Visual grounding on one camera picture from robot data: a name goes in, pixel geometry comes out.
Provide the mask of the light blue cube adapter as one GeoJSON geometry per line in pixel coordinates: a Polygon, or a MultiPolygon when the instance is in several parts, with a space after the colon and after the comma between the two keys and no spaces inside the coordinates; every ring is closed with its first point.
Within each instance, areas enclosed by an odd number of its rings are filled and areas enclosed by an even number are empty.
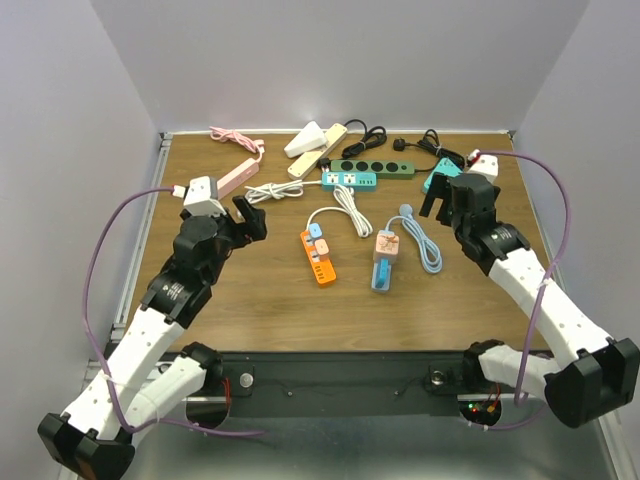
{"type": "Polygon", "coordinates": [[[319,239],[323,237],[323,232],[322,229],[320,227],[320,225],[316,222],[311,223],[308,228],[307,231],[309,233],[309,236],[312,239],[319,239]]]}

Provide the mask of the orange power strip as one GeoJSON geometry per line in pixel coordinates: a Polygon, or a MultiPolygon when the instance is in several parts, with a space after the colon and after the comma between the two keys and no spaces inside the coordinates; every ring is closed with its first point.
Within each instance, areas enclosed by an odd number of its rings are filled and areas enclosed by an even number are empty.
{"type": "Polygon", "coordinates": [[[317,254],[314,248],[314,242],[317,239],[312,239],[307,230],[300,234],[300,239],[316,283],[320,287],[327,287],[334,283],[337,275],[329,254],[326,256],[317,254]]]}

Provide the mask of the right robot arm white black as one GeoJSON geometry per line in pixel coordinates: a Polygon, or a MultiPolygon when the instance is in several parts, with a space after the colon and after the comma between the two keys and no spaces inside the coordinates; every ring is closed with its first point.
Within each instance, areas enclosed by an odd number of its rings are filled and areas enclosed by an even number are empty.
{"type": "Polygon", "coordinates": [[[420,214],[442,202],[436,219],[452,228],[465,256],[501,287],[530,319],[551,355],[515,350],[491,339],[463,354],[460,378],[472,390],[491,383],[546,403],[565,426],[577,428],[629,404],[639,373],[639,348],[614,339],[591,321],[550,278],[525,236],[497,218],[499,187],[477,173],[436,174],[420,214]]]}

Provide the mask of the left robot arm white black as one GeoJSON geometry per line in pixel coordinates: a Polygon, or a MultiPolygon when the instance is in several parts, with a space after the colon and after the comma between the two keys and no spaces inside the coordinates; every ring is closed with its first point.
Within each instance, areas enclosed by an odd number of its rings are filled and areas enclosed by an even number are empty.
{"type": "Polygon", "coordinates": [[[47,414],[38,434],[51,457],[83,479],[119,479],[147,431],[170,423],[169,413],[192,393],[231,393],[222,355],[194,342],[157,379],[148,378],[167,349],[212,297],[231,253],[267,236],[264,210],[243,196],[233,203],[236,221],[213,204],[204,214],[189,209],[173,241],[173,253],[150,282],[126,334],[101,369],[62,413],[47,414]]]}

